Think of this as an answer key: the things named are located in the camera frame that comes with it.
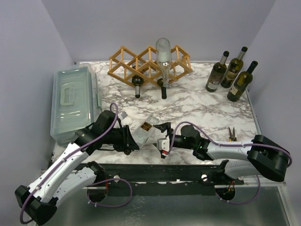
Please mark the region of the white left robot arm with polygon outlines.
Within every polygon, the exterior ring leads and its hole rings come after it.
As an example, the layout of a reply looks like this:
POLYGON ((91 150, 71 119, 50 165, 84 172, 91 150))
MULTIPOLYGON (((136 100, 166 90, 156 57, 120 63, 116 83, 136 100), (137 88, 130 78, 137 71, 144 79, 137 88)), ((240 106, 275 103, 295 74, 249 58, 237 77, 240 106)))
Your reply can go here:
POLYGON ((89 162, 84 168, 72 175, 85 159, 102 145, 112 145, 117 152, 129 155, 139 150, 129 126, 115 128, 121 123, 118 114, 103 111, 96 122, 76 131, 72 141, 61 156, 41 176, 28 186, 20 185, 15 196, 21 208, 20 222, 26 213, 39 226, 48 222, 55 214, 58 206, 70 195, 86 186, 99 186, 112 181, 105 169, 95 161, 89 162))

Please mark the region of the clear square glass bottle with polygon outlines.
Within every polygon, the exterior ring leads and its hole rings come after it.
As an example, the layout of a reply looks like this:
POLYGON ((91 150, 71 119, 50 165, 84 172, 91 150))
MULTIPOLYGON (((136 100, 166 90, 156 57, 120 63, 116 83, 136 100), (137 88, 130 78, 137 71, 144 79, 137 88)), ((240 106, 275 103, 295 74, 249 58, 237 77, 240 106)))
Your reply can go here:
POLYGON ((154 132, 154 130, 155 130, 154 125, 159 124, 159 122, 160 122, 160 120, 157 117, 150 115, 133 132, 132 137, 140 149, 145 145, 146 141, 149 139, 149 137, 154 132))

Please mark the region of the green bottle silver neck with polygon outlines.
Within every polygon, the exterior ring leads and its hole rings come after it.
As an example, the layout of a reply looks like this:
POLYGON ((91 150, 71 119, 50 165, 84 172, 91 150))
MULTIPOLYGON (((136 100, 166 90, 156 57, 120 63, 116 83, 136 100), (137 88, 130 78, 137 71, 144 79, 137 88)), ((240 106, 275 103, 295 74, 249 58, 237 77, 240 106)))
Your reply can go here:
POLYGON ((229 51, 224 51, 220 61, 213 65, 211 73, 209 75, 209 78, 205 86, 208 92, 215 92, 218 89, 224 77, 224 74, 227 70, 227 66, 225 62, 228 56, 229 56, 229 51))

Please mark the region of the clear round glass bottle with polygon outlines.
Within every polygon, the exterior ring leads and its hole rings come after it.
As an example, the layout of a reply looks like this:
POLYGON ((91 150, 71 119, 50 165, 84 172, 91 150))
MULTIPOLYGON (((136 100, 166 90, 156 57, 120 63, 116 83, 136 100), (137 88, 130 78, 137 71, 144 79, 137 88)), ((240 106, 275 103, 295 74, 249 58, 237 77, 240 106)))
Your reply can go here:
POLYGON ((162 73, 163 86, 169 86, 169 71, 171 69, 172 54, 170 42, 167 38, 160 38, 156 42, 157 64, 162 73))

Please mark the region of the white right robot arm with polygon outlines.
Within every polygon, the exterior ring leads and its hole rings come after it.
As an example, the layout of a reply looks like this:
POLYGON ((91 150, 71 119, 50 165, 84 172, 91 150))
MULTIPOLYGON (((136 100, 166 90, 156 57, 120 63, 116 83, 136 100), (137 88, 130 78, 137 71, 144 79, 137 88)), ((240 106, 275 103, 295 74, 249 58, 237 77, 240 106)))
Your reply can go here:
POLYGON ((217 171, 217 181, 223 185, 233 179, 245 176, 263 177, 276 182, 283 182, 286 170, 292 164, 290 153, 263 135, 255 135, 247 141, 214 141, 204 131, 191 122, 181 123, 180 135, 171 128, 171 123, 155 125, 164 138, 157 140, 156 148, 165 158, 176 148, 192 150, 192 154, 202 161, 223 159, 222 170, 217 171))

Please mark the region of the tall green bottle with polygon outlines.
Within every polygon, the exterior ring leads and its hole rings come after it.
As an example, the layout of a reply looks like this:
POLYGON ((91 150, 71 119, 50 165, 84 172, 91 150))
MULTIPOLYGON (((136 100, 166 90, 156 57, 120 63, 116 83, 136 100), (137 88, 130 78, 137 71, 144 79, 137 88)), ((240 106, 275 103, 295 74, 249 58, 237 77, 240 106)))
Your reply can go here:
POLYGON ((230 88, 233 82, 235 81, 236 77, 238 76, 239 72, 243 68, 244 62, 243 57, 245 53, 247 52, 248 47, 242 47, 240 53, 236 58, 233 58, 228 68, 224 74, 224 77, 221 81, 221 86, 224 88, 230 88))

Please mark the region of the green wine bottle brown label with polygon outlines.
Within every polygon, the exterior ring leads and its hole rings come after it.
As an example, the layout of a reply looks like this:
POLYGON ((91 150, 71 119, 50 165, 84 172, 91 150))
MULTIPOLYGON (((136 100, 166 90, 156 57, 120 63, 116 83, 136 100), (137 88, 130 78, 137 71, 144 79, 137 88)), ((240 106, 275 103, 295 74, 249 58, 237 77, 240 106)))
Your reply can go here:
MULTIPOLYGON (((132 68, 136 69, 136 67, 142 66, 142 63, 137 61, 136 63, 132 64, 132 68)), ((139 75, 134 75, 132 77, 132 84, 135 87, 135 98, 140 98, 141 96, 141 86, 144 83, 144 79, 142 77, 140 77, 139 75)))

